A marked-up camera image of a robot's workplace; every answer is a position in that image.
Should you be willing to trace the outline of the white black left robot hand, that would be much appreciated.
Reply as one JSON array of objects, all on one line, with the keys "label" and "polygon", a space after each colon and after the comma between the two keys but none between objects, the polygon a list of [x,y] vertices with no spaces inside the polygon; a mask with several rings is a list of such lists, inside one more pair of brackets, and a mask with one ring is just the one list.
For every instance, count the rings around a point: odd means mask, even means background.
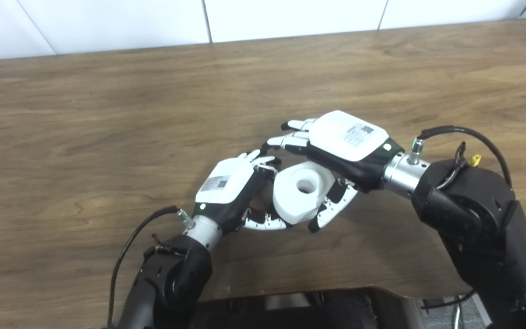
[{"label": "white black left robot hand", "polygon": [[223,236],[248,229],[282,230],[290,227],[272,213],[251,208],[250,203],[266,181],[274,181],[282,161],[259,149],[218,162],[195,196],[192,216],[215,223]]}]

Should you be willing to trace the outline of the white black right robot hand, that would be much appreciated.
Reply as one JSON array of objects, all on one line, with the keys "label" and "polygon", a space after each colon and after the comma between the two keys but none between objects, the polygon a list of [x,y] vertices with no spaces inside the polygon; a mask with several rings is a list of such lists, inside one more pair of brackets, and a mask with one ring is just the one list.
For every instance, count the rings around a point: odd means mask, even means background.
[{"label": "white black right robot hand", "polygon": [[339,174],[308,224],[311,233],[325,227],[358,192],[384,189],[386,167],[403,152],[386,130],[340,110],[290,120],[281,129],[288,134],[269,138],[263,150],[284,149]]}]

